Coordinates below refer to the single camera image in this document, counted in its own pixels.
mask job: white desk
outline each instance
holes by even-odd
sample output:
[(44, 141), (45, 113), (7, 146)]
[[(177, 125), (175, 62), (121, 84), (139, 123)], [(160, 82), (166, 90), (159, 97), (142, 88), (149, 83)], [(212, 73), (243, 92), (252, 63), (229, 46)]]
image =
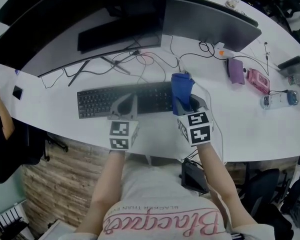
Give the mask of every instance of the white desk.
[[(224, 4), (226, 0), (211, 1)], [(262, 31), (262, 35), (242, 53), (266, 62), (261, 48), (264, 42), (268, 42), (270, 54), (272, 53), (269, 62), (271, 89), (287, 89), (283, 77), (275, 70), (275, 61), (283, 62), (300, 55), (300, 45), (284, 29), (253, 7), (241, 2), (238, 10), (258, 21)], [(164, 36), (162, 48), (154, 48), (151, 51), (173, 64), (175, 58), (165, 52), (170, 49), (170, 40), (169, 36)], [(173, 38), (172, 49), (178, 56), (185, 53), (202, 54), (198, 48), (198, 41), (181, 37)], [(296, 107), (264, 111), (259, 105), (261, 94), (249, 83), (232, 85), (222, 61), (192, 55), (184, 56), (182, 61), (197, 83), (192, 93), (206, 99), (208, 105), (210, 104), (208, 96), (199, 86), (206, 88), (211, 95), (213, 116), (223, 136), (225, 162), (300, 156), (300, 104)], [(253, 60), (242, 58), (242, 61), (245, 67), (262, 71)], [(163, 62), (160, 64), (166, 71), (167, 80), (178, 71), (177, 68), (173, 69)], [(79, 67), (80, 64), (67, 68), (68, 74), (75, 73)], [(136, 60), (124, 64), (123, 67), (136, 75), (141, 74), (143, 70), (143, 66)], [(109, 65), (101, 59), (95, 59), (86, 69), (101, 73), (109, 69)], [(50, 86), (61, 73), (60, 70), (43, 77), (46, 86)], [(146, 68), (143, 77), (149, 82), (160, 82), (163, 81), (164, 74), (158, 65), (153, 64)], [(7, 94), (3, 95), (14, 118), (57, 135), (103, 147), (109, 147), (108, 133), (103, 132), (106, 119), (79, 119), (77, 92), (131, 84), (137, 80), (138, 77), (120, 74), (114, 70), (101, 76), (82, 73), (71, 87), (67, 87), (70, 79), (64, 74), (53, 88), (45, 89), (41, 79), (22, 72), (16, 77), (10, 68), (0, 65), (0, 89), (2, 89), (0, 91), (8, 90)], [(21, 101), (12, 99), (14, 84), (24, 90)], [(291, 89), (296, 89), (300, 94), (300, 88), (297, 86)], [(131, 152), (184, 158), (193, 150), (180, 135), (172, 113), (140, 115), (138, 118), (139, 136)], [(213, 135), (212, 144), (221, 155), (221, 134), (217, 127)]]

